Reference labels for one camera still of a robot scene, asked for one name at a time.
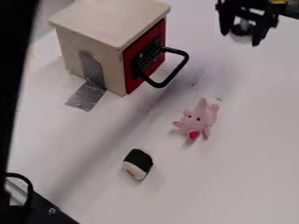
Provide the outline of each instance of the pink plush toy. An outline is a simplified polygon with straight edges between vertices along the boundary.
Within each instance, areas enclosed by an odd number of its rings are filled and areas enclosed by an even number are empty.
[[[184,111],[182,122],[174,122],[173,125],[187,133],[191,140],[196,140],[201,133],[208,138],[218,110],[217,104],[208,104],[206,98],[202,98],[192,112],[188,109]]]

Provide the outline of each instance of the white surface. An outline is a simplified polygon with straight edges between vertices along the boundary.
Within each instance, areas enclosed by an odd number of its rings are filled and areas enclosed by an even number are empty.
[[[166,89],[108,92],[89,113],[64,105],[84,81],[53,57],[52,33],[40,40],[48,50],[24,79],[10,170],[84,224],[298,223],[298,21],[282,17],[252,48],[219,34],[214,1],[167,2],[168,46],[188,65]],[[208,141],[188,144],[171,123],[202,96],[223,98],[219,119]],[[136,147],[155,162],[141,183],[121,170]]]

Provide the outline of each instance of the red panel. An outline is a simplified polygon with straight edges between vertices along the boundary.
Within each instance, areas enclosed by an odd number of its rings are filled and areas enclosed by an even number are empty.
[[[135,55],[137,55],[145,46],[150,42],[156,39],[158,36],[161,36],[162,46],[165,46],[165,28],[166,22],[165,19],[162,19],[158,22],[153,28],[144,33],[136,42],[127,47],[123,51],[123,65],[125,72],[125,81],[127,94],[132,93],[136,88],[143,83],[142,78],[133,80],[133,72],[131,68],[131,61]],[[165,61],[165,55],[161,55],[155,62],[153,62],[149,68],[144,71],[146,75],[151,75],[155,70]]]

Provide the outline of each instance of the small black object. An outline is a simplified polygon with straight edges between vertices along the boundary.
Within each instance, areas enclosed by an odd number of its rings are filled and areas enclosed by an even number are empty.
[[[151,156],[142,150],[133,149],[123,160],[123,168],[134,179],[144,179],[153,166]]]

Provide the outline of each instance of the tape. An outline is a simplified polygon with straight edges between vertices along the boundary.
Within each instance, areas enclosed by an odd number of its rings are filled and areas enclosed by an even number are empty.
[[[68,99],[66,105],[90,111],[106,92],[104,75],[101,64],[88,52],[80,53],[80,61],[87,82]]]

